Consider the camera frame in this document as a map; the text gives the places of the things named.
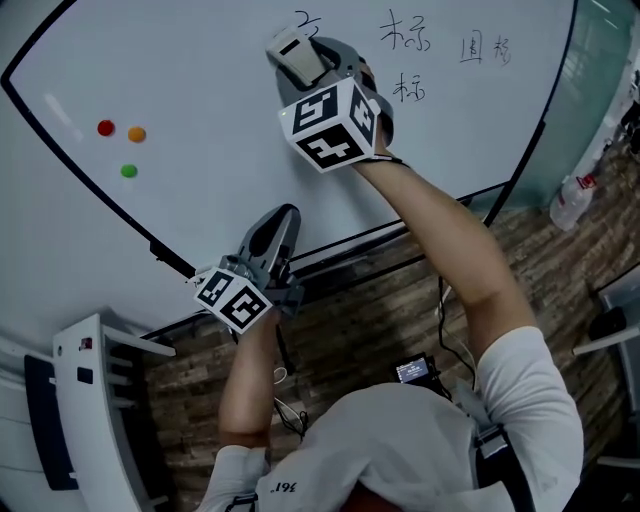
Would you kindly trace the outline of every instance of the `electronic device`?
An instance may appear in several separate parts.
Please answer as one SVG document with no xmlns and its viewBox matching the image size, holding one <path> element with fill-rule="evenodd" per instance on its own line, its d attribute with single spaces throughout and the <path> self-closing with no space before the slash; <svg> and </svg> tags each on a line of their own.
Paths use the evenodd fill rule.
<svg viewBox="0 0 640 512">
<path fill-rule="evenodd" d="M 192 279 L 198 287 L 195 301 L 238 334 L 272 307 L 294 316 L 304 295 L 289 268 L 299 231 L 295 206 L 271 210 L 249 229 L 236 254 Z"/>
<path fill-rule="evenodd" d="M 424 352 L 397 361 L 392 365 L 391 371 L 394 380 L 400 384 L 427 388 L 451 400 L 450 393 L 440 382 L 440 372 L 436 368 L 435 360 L 432 356 L 426 356 Z"/>
<path fill-rule="evenodd" d="M 360 71 L 364 60 L 354 48 L 326 37 L 308 39 L 289 27 L 267 53 L 278 63 L 285 138 L 317 171 L 373 157 L 378 116 L 391 142 L 393 109 Z"/>
</svg>

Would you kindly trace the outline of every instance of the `plastic bottle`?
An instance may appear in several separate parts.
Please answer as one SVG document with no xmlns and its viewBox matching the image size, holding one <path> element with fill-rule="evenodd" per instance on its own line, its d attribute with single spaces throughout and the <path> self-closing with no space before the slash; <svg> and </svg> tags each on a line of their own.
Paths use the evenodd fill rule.
<svg viewBox="0 0 640 512">
<path fill-rule="evenodd" d="M 596 180 L 591 174 L 567 176 L 549 206 L 551 221 L 563 231 L 571 231 L 587 211 L 595 187 Z"/>
</svg>

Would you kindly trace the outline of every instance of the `fiducial marker cube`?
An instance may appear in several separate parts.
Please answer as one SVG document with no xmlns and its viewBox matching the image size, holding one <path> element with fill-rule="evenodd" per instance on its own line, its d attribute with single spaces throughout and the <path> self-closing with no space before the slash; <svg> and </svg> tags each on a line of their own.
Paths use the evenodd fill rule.
<svg viewBox="0 0 640 512">
<path fill-rule="evenodd" d="M 380 106 L 349 77 L 280 111 L 287 142 L 316 170 L 371 158 Z"/>
</svg>

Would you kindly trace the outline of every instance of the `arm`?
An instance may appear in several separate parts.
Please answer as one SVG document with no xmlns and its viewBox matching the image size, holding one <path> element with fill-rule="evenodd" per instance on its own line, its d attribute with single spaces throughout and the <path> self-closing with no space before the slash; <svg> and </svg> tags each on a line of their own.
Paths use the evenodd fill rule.
<svg viewBox="0 0 640 512">
<path fill-rule="evenodd" d="M 221 446 L 269 446 L 278 320 L 269 311 L 240 337 L 218 410 Z"/>
<path fill-rule="evenodd" d="M 390 155 L 378 127 L 376 152 Z M 476 360 L 503 334 L 535 325 L 495 238 L 464 206 L 402 165 L 376 162 L 354 167 L 391 204 L 455 290 L 465 308 Z"/>
</svg>

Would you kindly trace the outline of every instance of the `strap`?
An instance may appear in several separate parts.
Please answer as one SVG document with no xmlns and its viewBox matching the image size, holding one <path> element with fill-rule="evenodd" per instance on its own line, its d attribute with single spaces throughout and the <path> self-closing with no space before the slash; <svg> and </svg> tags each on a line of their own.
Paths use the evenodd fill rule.
<svg viewBox="0 0 640 512">
<path fill-rule="evenodd" d="M 478 487 L 502 481 L 516 512 L 535 512 L 527 477 L 502 426 L 483 432 L 476 446 Z"/>
<path fill-rule="evenodd" d="M 256 501 L 258 500 L 258 495 L 256 493 L 252 493 L 245 496 L 236 496 L 233 498 L 233 502 L 224 509 L 224 512 L 230 512 L 236 505 L 249 505 L 251 504 L 251 508 L 249 512 L 254 512 L 256 509 Z"/>
<path fill-rule="evenodd" d="M 399 158 L 396 158 L 395 156 L 389 156 L 389 155 L 373 155 L 371 158 L 365 158 L 365 159 L 360 160 L 359 162 L 356 162 L 356 163 L 360 163 L 360 162 L 367 162 L 367 163 L 372 163 L 372 164 L 374 164 L 376 162 L 391 162 L 391 163 L 394 163 L 394 164 L 404 165 L 405 167 L 411 169 L 411 167 L 409 167 L 409 165 L 405 164 Z"/>
</svg>

